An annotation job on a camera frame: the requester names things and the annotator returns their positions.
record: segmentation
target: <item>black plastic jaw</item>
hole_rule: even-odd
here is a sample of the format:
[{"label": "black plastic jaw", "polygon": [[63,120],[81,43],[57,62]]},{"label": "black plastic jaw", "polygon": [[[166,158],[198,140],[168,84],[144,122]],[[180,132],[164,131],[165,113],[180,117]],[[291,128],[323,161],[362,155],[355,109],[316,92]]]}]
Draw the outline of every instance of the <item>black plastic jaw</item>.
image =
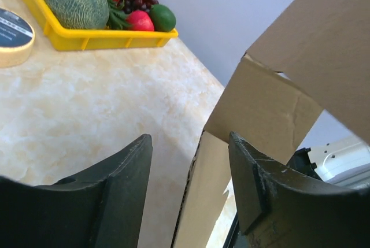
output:
[{"label": "black plastic jaw", "polygon": [[52,186],[0,177],[0,247],[137,248],[150,135]]},{"label": "black plastic jaw", "polygon": [[230,134],[240,231],[251,247],[368,247],[370,189],[303,175]]}]

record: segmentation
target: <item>table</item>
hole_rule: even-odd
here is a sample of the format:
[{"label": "table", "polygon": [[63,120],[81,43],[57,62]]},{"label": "table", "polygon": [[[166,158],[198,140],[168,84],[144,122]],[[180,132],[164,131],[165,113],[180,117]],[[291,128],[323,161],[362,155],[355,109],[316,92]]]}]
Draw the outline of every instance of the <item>table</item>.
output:
[{"label": "table", "polygon": [[53,184],[151,134],[139,247],[169,247],[188,168],[222,85],[180,39],[163,48],[60,53],[21,0],[0,0],[0,7],[36,33],[29,60],[0,69],[0,174]]}]

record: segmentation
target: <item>green lime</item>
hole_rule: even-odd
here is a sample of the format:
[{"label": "green lime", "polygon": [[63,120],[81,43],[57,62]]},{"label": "green lime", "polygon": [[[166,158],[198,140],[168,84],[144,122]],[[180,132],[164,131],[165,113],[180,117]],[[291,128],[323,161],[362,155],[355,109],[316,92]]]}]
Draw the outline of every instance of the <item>green lime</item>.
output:
[{"label": "green lime", "polygon": [[176,26],[175,14],[165,5],[153,5],[149,16],[156,31],[170,32]]}]

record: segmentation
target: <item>cardboard flap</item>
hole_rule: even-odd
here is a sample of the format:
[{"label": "cardboard flap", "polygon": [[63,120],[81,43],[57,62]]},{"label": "cardboard flap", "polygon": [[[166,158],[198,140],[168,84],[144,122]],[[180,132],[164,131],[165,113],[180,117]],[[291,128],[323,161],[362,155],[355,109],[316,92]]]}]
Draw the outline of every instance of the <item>cardboard flap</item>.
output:
[{"label": "cardboard flap", "polygon": [[370,0],[295,0],[248,49],[370,143]]},{"label": "cardboard flap", "polygon": [[205,125],[228,142],[231,131],[286,164],[322,108],[292,82],[245,55]]},{"label": "cardboard flap", "polygon": [[267,67],[285,72],[290,65],[299,65],[295,59],[301,52],[320,35],[330,33],[328,28],[356,3],[357,0],[294,0],[247,52]]},{"label": "cardboard flap", "polygon": [[195,158],[173,248],[205,248],[227,200],[227,144],[204,132]]}]

